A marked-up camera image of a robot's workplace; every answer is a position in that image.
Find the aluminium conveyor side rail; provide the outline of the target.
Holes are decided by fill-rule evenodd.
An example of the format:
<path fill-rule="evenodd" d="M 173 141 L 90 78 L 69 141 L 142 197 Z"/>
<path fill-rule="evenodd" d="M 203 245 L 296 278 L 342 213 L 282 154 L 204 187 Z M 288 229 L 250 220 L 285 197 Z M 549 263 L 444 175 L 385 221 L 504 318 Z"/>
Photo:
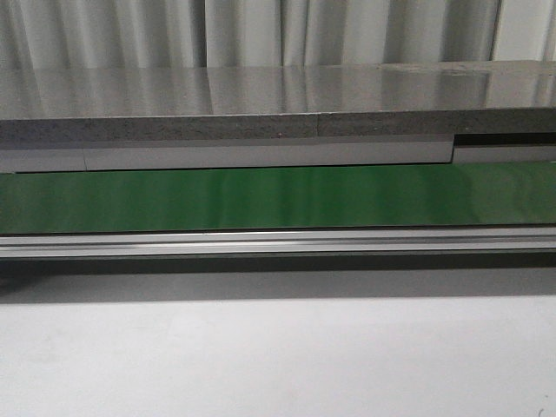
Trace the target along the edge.
<path fill-rule="evenodd" d="M 1 257 L 70 259 L 132 256 L 401 254 L 555 248 L 555 228 L 368 228 L 87 235 L 6 235 Z"/>

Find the green conveyor belt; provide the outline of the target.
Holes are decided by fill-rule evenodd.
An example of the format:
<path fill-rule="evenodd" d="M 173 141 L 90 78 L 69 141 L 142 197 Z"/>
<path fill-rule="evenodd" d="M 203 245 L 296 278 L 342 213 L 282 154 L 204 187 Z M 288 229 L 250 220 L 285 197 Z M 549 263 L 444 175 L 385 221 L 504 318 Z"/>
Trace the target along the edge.
<path fill-rule="evenodd" d="M 5 235 L 552 224 L 551 162 L 5 174 Z"/>

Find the grey panel under counter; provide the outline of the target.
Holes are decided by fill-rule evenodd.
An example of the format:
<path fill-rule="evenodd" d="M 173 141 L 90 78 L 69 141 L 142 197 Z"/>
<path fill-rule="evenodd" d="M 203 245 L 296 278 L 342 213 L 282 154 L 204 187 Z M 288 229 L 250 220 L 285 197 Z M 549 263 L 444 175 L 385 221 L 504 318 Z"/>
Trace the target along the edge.
<path fill-rule="evenodd" d="M 4 173 L 130 169 L 543 162 L 553 133 L 319 136 L 3 145 Z"/>

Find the white pleated curtain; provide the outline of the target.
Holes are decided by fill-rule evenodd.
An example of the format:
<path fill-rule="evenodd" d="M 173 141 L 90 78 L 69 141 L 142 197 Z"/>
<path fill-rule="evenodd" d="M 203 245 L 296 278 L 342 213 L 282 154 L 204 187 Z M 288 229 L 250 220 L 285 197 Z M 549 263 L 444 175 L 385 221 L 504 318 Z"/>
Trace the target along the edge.
<path fill-rule="evenodd" d="M 555 58 L 552 1 L 4 1 L 5 69 Z"/>

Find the grey stone counter slab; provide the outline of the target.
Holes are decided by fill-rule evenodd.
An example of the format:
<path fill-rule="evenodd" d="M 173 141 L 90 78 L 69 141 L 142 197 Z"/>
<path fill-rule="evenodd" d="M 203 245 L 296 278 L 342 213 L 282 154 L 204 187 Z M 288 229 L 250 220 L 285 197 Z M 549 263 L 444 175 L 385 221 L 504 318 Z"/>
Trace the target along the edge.
<path fill-rule="evenodd" d="M 6 149 L 554 129 L 552 62 L 1 73 Z"/>

